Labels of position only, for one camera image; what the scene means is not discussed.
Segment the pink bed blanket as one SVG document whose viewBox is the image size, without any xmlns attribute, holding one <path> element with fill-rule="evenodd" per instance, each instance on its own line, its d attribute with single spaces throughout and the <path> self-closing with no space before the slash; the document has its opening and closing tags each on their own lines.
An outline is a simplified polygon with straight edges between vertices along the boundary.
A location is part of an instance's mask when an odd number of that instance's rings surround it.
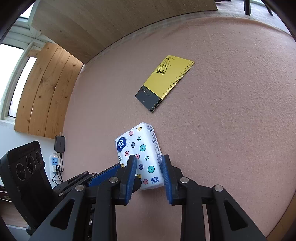
<svg viewBox="0 0 296 241">
<path fill-rule="evenodd" d="M 194 65 L 150 112 L 135 95 L 168 55 Z M 203 18 L 98 56 L 68 104 L 63 177 L 118 163 L 115 139 L 141 122 L 185 176 L 221 184 L 269 235 L 295 193 L 294 39 L 248 19 Z"/>
</svg>

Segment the white power strip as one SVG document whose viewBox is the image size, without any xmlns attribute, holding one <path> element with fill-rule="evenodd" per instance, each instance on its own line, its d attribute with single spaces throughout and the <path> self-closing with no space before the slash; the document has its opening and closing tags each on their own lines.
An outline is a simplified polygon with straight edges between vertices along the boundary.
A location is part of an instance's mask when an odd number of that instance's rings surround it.
<svg viewBox="0 0 296 241">
<path fill-rule="evenodd" d="M 59 164 L 60 164 L 59 156 L 56 153 L 51 154 L 49 156 L 50 178 L 56 182 L 59 179 L 59 176 L 57 174 Z"/>
</svg>

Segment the patterned tissue pack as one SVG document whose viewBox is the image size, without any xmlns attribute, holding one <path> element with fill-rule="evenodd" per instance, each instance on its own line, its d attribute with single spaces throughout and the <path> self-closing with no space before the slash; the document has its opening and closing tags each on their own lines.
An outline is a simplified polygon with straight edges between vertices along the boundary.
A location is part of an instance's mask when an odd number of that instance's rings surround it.
<svg viewBox="0 0 296 241">
<path fill-rule="evenodd" d="M 115 139 L 115 146 L 122 167 L 130 155 L 135 156 L 135 175 L 140 178 L 141 190 L 156 189 L 164 185 L 161 173 L 162 153 L 152 125 L 141 122 Z"/>
</svg>

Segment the black charger brick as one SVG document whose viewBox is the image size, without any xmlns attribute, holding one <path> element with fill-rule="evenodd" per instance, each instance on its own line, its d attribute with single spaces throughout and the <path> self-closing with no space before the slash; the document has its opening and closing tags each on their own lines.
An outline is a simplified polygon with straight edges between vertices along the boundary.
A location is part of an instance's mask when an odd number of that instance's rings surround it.
<svg viewBox="0 0 296 241">
<path fill-rule="evenodd" d="M 57 153 L 63 154 L 65 152 L 65 142 L 66 138 L 64 136 L 56 135 L 55 136 L 55 143 L 54 143 L 54 150 Z"/>
</svg>

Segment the yellow black ruler card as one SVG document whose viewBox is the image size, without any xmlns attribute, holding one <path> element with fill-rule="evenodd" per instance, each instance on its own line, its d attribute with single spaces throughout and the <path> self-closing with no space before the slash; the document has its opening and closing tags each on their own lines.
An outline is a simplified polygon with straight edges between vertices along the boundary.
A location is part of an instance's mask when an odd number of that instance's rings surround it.
<svg viewBox="0 0 296 241">
<path fill-rule="evenodd" d="M 192 60 L 168 55 L 153 71 L 135 98 L 151 113 L 195 64 Z"/>
</svg>

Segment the oak wooden board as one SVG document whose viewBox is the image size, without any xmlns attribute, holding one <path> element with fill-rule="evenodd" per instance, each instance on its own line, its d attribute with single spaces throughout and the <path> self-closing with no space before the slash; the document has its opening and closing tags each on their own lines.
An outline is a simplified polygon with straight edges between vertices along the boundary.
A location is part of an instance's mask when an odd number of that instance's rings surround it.
<svg viewBox="0 0 296 241">
<path fill-rule="evenodd" d="M 39 1 L 32 26 L 86 64 L 145 26 L 216 9 L 215 1 Z"/>
</svg>

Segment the pine wood headboard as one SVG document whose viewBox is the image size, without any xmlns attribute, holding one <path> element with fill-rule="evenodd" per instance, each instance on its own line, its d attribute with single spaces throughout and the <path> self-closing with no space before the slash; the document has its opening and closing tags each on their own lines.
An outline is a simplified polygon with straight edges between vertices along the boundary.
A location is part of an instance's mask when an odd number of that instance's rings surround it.
<svg viewBox="0 0 296 241">
<path fill-rule="evenodd" d="M 36 62 L 20 97 L 14 129 L 20 133 L 55 138 L 63 131 L 69 100 L 82 62 L 57 44 L 31 50 Z"/>
</svg>

